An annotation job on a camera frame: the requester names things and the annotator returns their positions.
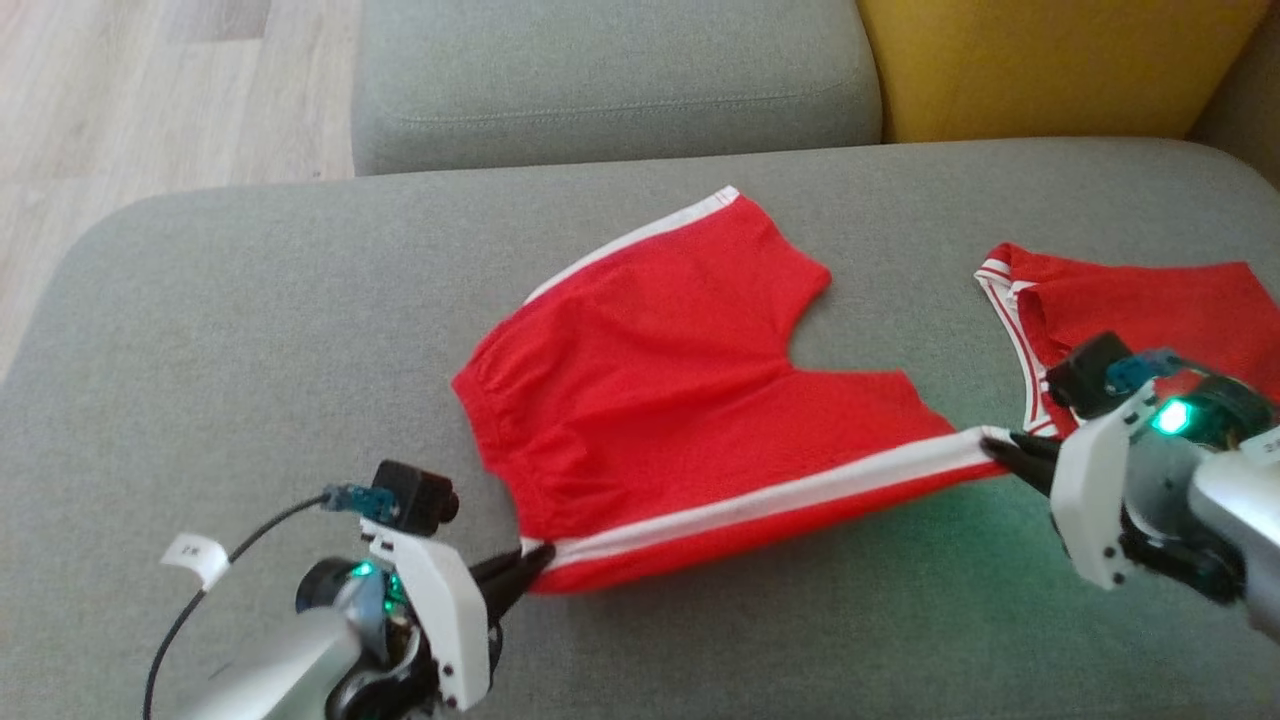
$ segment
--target stitching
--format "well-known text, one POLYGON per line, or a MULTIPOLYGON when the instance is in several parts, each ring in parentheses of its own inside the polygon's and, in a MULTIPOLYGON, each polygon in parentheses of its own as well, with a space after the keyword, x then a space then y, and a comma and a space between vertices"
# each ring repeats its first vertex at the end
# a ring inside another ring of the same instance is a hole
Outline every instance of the stitching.
POLYGON ((817 97, 819 95, 831 94, 833 91, 849 87, 852 85, 851 79, 842 79, 840 82, 818 87, 810 90, 803 90, 799 92, 781 94, 781 95, 727 95, 723 97, 707 97, 700 100, 659 100, 657 102, 630 102, 621 105, 589 105, 586 108, 557 108, 550 110, 532 110, 532 111, 518 111, 518 113, 492 113, 485 115, 458 115, 453 118, 445 117, 413 117, 413 115, 398 115, 392 113, 383 105, 376 97, 372 99, 378 110, 381 111, 383 117, 390 119, 399 126, 416 126, 416 124, 436 124, 436 126, 449 126, 449 124, 465 124, 465 123, 497 123, 497 122, 524 122, 530 124, 536 123, 554 123, 567 118, 575 118, 580 115, 603 115, 609 113, 631 113, 636 115, 655 114, 655 113, 669 113, 675 110, 685 110, 690 108, 699 106, 713 106, 713 105, 745 105, 745 104, 759 104, 768 105, 782 102, 787 100, 817 97))

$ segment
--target gray upholstery fabric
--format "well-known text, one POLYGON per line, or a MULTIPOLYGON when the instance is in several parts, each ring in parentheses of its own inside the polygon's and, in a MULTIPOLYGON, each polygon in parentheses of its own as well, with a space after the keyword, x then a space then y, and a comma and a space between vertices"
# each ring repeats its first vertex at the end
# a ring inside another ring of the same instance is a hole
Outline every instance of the gray upholstery fabric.
POLYGON ((357 174, 879 142, 851 0, 370 0, 357 174))
MULTIPOLYGON (((0 697, 127 717, 195 589, 179 530, 234 544, 383 457, 448 474, 468 559, 512 546, 449 389, 525 295, 733 183, 835 283, 808 368, 905 368, 959 427, 1021 382, 972 273, 1005 240, 1102 263, 1247 259, 1280 290, 1280 196, 1213 150, 1027 140, 365 178, 141 202, 70 252, 0 388, 0 697)), ((532 597, 481 717, 1263 717, 1280 648, 1153 577, 1084 585, 1043 500, 954 488, 814 536, 576 597, 532 597)), ((353 519, 310 514, 237 564, 175 643, 157 717, 292 610, 353 519)))

